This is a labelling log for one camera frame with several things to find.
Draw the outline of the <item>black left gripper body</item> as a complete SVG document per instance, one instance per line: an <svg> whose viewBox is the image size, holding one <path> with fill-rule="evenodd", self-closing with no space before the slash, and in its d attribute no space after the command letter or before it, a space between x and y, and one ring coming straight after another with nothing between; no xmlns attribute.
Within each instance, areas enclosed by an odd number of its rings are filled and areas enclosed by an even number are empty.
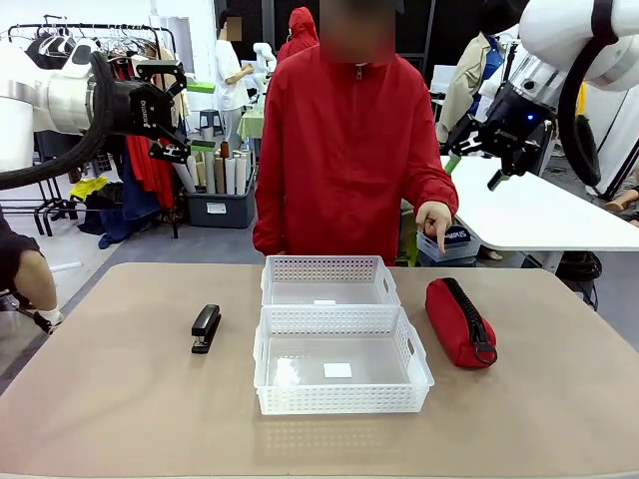
<svg viewBox="0 0 639 479"><path fill-rule="evenodd" d="M161 139L175 132L167 92L146 82L115 82L113 134Z"/></svg>

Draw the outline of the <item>person's left hand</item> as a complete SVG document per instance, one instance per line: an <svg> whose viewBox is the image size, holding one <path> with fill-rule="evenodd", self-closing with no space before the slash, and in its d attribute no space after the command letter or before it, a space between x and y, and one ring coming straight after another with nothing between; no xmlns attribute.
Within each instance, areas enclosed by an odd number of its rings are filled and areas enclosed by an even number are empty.
<svg viewBox="0 0 639 479"><path fill-rule="evenodd" d="M417 230L436 238L438 248L445 252L445 234L452 226L452 215L447 205L441 202L425 202L415 216Z"/></svg>

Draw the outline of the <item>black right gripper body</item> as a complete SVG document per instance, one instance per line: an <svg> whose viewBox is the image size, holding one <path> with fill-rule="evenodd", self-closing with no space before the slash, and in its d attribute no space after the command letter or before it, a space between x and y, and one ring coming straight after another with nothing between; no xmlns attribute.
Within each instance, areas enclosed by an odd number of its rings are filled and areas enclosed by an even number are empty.
<svg viewBox="0 0 639 479"><path fill-rule="evenodd" d="M529 100L506 83L487 111L486 152L502 155L508 146L521 146L551 114L551 109Z"/></svg>

